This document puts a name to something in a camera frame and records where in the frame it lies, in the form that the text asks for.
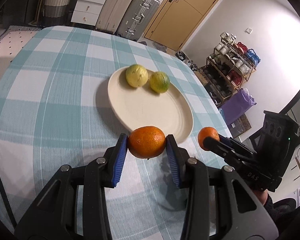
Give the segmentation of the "person's right hand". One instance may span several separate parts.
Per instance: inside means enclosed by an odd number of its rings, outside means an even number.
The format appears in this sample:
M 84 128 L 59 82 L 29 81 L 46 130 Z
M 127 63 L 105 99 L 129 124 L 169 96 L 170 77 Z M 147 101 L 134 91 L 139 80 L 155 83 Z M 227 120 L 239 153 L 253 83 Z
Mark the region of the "person's right hand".
M 262 205 L 265 205 L 268 199 L 268 190 L 264 191 L 258 191 L 258 190 L 253 190 L 253 193 L 255 196 L 258 198 L 258 200 L 261 202 Z

